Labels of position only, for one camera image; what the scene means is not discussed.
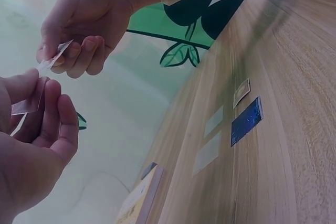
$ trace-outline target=finger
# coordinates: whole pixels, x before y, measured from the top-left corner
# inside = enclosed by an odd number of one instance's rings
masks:
[[[45,86],[45,108],[40,134],[33,141],[38,147],[51,147],[57,140],[60,126],[58,99],[61,95],[61,85],[50,80]]]
[[[51,69],[52,72],[60,74],[71,69],[75,64],[80,51],[81,45],[77,42],[72,42],[63,54],[63,62],[60,62],[60,64],[56,62],[57,64]]]
[[[69,40],[71,40],[70,36],[68,36],[68,35],[66,35],[64,33],[61,34],[60,43],[65,43],[65,42],[68,42]],[[39,49],[37,50],[37,53],[36,53],[36,60],[37,60],[38,63],[41,63],[42,60],[50,59],[50,58],[54,57],[57,54],[57,52],[53,52],[51,57],[45,57],[46,54],[44,52],[43,46],[44,46],[44,44],[42,42],[41,45],[40,45],[40,47],[39,47]],[[63,64],[63,62],[64,62],[64,56],[61,55],[57,59],[57,61],[54,63],[54,66],[59,66],[59,65]]]
[[[75,107],[67,95],[58,99],[58,111],[61,121],[59,139],[51,149],[61,158],[64,167],[70,162],[78,148],[78,118]]]
[[[24,115],[12,115],[10,117],[11,121],[9,123],[9,131],[8,131],[9,135],[11,135],[16,130],[23,117]]]
[[[98,41],[94,36],[88,36],[84,39],[82,50],[74,66],[67,71],[71,78],[79,78],[89,67],[92,57],[98,46]]]
[[[104,62],[105,62],[105,41],[101,36],[96,36],[98,41],[98,47],[96,52],[93,55],[91,63],[87,68],[86,72],[91,75],[95,76],[99,74],[103,70]]]
[[[39,73],[37,69],[30,69],[25,74],[19,74],[2,79],[12,104],[29,98],[37,84]]]
[[[23,143],[32,143],[33,140],[38,137],[41,130],[43,112],[45,108],[44,100],[45,95],[43,93],[38,111],[28,113],[26,115],[20,129],[14,134],[14,139]]]
[[[63,28],[71,19],[77,0],[58,0],[41,26],[42,51],[38,58],[51,59],[61,43]]]

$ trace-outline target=green leaf pattern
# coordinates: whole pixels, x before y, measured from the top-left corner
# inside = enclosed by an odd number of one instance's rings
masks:
[[[194,67],[197,67],[200,62],[199,56],[196,47],[178,42],[163,54],[160,65],[164,68],[176,67],[189,60]]]
[[[77,113],[77,117],[78,117],[78,123],[79,123],[79,130],[80,131],[85,130],[87,128],[86,120],[79,113]]]

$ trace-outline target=wood grain surface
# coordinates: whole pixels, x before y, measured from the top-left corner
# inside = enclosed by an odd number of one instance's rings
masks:
[[[232,121],[258,96],[264,119],[230,147]],[[219,157],[192,176],[218,132]],[[172,103],[151,162],[165,175],[148,223],[336,223],[336,0],[245,0]]]

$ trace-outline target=fingernail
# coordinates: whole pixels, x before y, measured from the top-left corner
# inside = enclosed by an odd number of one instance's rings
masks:
[[[43,57],[48,60],[50,57],[49,57],[49,47],[48,45],[43,45],[42,47],[43,49]]]
[[[85,50],[88,52],[91,52],[95,46],[96,46],[96,43],[93,42],[92,40],[87,40],[85,42]]]
[[[77,49],[77,48],[70,48],[68,56],[69,56],[69,58],[74,58],[74,57],[76,57],[78,55],[78,53],[79,53],[79,49]]]

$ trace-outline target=transparent protective film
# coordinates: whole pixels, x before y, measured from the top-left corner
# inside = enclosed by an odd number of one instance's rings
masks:
[[[43,60],[38,66],[37,70],[39,72],[39,75],[50,69],[57,59],[63,54],[63,52],[68,48],[68,46],[71,44],[72,40],[69,42],[66,42],[64,44],[61,44],[58,46],[57,54],[55,57],[53,57],[50,60]],[[38,111],[40,103],[41,103],[41,97],[43,94],[44,86],[46,84],[47,77],[40,77],[34,92],[32,93],[31,97],[24,100],[20,101],[16,104],[12,105],[12,115],[22,115],[26,113],[32,113],[35,111]]]

